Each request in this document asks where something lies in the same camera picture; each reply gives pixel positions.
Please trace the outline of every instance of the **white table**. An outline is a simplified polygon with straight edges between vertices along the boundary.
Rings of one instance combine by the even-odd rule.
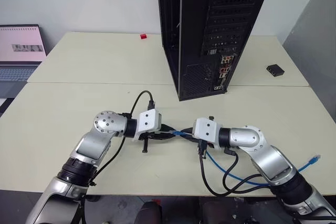
[[[91,129],[102,110],[128,112],[144,89],[153,93],[162,122],[176,129],[191,127],[198,117],[213,115],[225,127],[254,125],[297,166],[312,156],[322,158],[303,174],[324,195],[336,194],[336,126],[310,87],[229,87],[229,93],[178,102],[172,85],[29,83],[0,118],[0,189],[44,191],[73,147]],[[146,109],[140,100],[135,115]],[[116,151],[113,138],[107,161]],[[210,195],[205,188],[196,144],[174,138],[141,143],[127,139],[118,158],[97,177],[90,194]],[[210,150],[223,167],[233,158]],[[255,173],[249,158],[239,152],[234,174]],[[216,191],[223,191],[222,173],[205,161],[205,173]],[[229,179],[229,186],[237,181]],[[245,196],[270,196],[263,189]]]
[[[273,77],[266,70],[273,64],[285,74]],[[67,33],[28,82],[173,84],[173,79],[161,35]],[[230,85],[308,83],[275,36],[251,36]]]

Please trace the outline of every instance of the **computer case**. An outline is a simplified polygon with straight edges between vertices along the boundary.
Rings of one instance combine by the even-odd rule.
[[[159,0],[162,44],[180,101],[222,94],[264,0]]]

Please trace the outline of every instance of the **laptop keyboard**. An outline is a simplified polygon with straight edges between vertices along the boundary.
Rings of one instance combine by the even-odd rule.
[[[27,81],[34,68],[0,68],[0,81]]]

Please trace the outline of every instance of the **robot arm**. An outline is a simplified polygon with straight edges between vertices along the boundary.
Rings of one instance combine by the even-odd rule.
[[[138,120],[112,111],[96,115],[92,129],[82,137],[61,171],[51,180],[26,224],[72,223],[79,201],[111,146],[111,139],[126,136],[136,141],[142,133],[160,128],[161,114],[156,109],[142,112]]]
[[[280,150],[267,143],[260,129],[253,126],[228,129],[210,119],[199,118],[194,123],[193,136],[215,148],[239,147],[246,152],[272,193],[292,215],[299,216],[301,223],[317,223],[316,220],[330,223],[330,219],[318,217],[336,216],[336,210],[306,182]]]

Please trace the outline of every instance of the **laptop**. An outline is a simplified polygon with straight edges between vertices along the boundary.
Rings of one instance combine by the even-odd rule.
[[[0,25],[0,99],[15,98],[46,57],[38,25]]]

